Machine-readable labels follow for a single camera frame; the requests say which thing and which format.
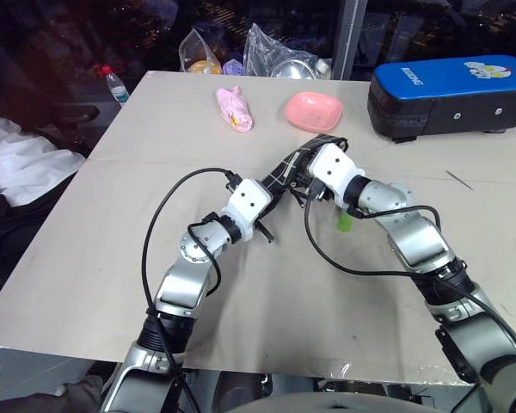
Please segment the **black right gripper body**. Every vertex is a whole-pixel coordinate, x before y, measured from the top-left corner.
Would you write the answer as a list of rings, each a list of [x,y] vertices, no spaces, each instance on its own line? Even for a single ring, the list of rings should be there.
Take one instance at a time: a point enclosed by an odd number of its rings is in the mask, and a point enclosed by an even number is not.
[[[311,200],[322,202],[328,198],[328,189],[325,184],[309,171],[318,152],[319,147],[299,148],[294,152],[296,157],[292,163],[290,189],[302,202]]]

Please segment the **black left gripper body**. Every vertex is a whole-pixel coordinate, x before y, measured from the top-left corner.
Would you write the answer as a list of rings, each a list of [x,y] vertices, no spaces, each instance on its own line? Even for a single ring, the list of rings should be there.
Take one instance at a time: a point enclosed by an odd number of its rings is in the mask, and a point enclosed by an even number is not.
[[[271,202],[265,207],[265,209],[259,214],[257,220],[265,218],[270,212],[272,212],[279,204],[284,194],[290,187],[287,185],[274,185],[268,191],[272,195]]]

